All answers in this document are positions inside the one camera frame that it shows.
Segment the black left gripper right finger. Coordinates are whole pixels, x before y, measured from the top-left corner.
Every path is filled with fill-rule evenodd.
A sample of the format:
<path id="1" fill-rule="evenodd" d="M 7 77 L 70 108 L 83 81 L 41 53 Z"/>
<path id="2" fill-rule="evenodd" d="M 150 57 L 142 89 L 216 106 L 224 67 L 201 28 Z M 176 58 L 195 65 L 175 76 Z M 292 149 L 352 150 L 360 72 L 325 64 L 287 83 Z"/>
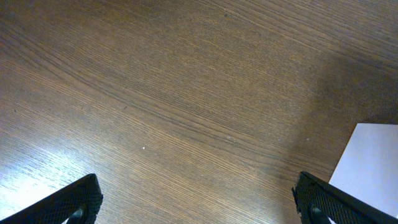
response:
<path id="1" fill-rule="evenodd" d="M 308 172 L 300 172 L 292 194 L 304 224 L 397 224 L 388 215 Z"/>

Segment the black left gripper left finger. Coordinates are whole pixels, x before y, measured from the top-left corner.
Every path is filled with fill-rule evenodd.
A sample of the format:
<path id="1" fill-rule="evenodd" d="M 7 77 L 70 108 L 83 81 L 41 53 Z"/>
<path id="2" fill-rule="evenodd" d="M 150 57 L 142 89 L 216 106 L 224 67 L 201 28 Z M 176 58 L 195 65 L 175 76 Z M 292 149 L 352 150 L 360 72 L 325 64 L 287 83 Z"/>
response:
<path id="1" fill-rule="evenodd" d="M 94 223 L 103 202 L 96 174 L 88 174 L 1 223 Z"/>

